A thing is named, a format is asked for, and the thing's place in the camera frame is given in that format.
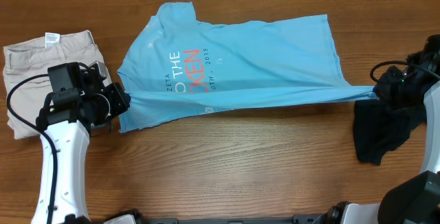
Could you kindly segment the black Nike garment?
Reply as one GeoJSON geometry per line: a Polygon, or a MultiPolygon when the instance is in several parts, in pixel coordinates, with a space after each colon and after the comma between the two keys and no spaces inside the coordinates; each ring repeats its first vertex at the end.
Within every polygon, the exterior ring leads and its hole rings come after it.
{"type": "Polygon", "coordinates": [[[390,109],[379,100],[359,100],[354,105],[353,141],[358,161],[380,165],[388,151],[394,151],[426,121],[423,105],[390,109]]]}

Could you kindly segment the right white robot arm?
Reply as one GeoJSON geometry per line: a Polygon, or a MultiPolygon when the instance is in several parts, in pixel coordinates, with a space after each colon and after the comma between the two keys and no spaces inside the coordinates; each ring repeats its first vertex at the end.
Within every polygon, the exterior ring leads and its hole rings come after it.
{"type": "Polygon", "coordinates": [[[398,69],[386,61],[375,82],[375,102],[355,106],[353,134],[360,161],[378,164],[389,150],[402,145],[422,121],[427,124],[425,156],[416,177],[388,191],[381,203],[340,202],[312,218],[312,223],[439,222],[439,35],[427,38],[423,50],[411,54],[398,69]]]}

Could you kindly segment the light blue printed t-shirt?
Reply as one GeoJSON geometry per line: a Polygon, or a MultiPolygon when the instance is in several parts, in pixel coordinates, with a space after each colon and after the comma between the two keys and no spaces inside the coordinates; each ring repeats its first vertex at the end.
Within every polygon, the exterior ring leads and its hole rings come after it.
{"type": "Polygon", "coordinates": [[[211,24],[189,2],[159,8],[118,75],[131,98],[122,132],[235,109],[375,97],[344,79],[326,15],[211,24]]]}

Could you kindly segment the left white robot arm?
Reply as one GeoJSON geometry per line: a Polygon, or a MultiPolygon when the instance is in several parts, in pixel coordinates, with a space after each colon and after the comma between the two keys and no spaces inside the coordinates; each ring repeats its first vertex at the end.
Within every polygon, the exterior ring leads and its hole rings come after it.
{"type": "Polygon", "coordinates": [[[106,66],[65,63],[48,70],[52,91],[36,119],[43,166],[33,223],[87,223],[85,157],[91,129],[109,125],[130,96],[109,83],[106,66]]]}

